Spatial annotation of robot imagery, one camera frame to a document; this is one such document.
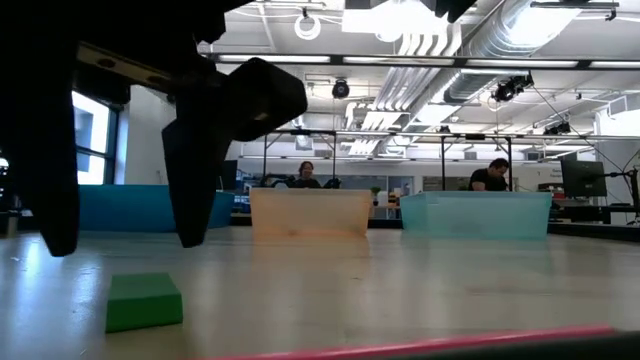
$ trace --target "blue bin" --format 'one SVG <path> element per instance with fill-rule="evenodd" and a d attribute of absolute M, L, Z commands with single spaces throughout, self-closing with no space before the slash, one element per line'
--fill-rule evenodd
<path fill-rule="evenodd" d="M 432 238 L 543 240 L 550 193 L 432 191 L 400 200 L 406 231 Z"/>
<path fill-rule="evenodd" d="M 209 228 L 231 222 L 234 194 L 218 192 Z M 174 232 L 176 224 L 166 185 L 81 185 L 80 230 Z"/>

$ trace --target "green block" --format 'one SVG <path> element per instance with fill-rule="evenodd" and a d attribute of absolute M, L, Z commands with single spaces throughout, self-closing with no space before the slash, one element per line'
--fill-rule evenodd
<path fill-rule="evenodd" d="M 182 323 L 182 295 L 167 273 L 114 275 L 106 331 Z"/>

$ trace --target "table surface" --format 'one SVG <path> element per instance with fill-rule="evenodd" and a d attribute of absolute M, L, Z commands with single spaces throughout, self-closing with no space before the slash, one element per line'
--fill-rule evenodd
<path fill-rule="evenodd" d="M 517 329 L 640 329 L 640 248 L 428 240 L 254 242 L 212 230 L 182 249 L 173 234 L 82 234 L 51 258 L 38 235 L 0 240 L 0 359 L 179 359 L 414 341 Z M 112 274 L 169 272 L 182 325 L 104 334 Z"/>

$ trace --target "woman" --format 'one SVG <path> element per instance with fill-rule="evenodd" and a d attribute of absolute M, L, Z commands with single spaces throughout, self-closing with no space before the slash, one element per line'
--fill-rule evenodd
<path fill-rule="evenodd" d="M 313 175 L 313 164 L 311 161 L 303 161 L 298 169 L 298 175 L 300 176 L 294 183 L 293 187 L 297 189 L 320 189 L 320 183 L 311 178 Z"/>

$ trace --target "black shirt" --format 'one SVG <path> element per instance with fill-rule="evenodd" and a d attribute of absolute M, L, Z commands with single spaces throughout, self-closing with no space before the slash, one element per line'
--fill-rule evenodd
<path fill-rule="evenodd" d="M 474 182 L 484 183 L 484 189 L 486 191 L 507 190 L 507 182 L 505 181 L 504 177 L 490 176 L 487 169 L 478 169 L 473 172 L 473 175 L 471 175 L 471 180 L 469 180 L 469 191 L 473 191 Z"/>
<path fill-rule="evenodd" d="M 320 183 L 316 179 L 298 179 L 293 183 L 296 189 L 320 189 Z"/>

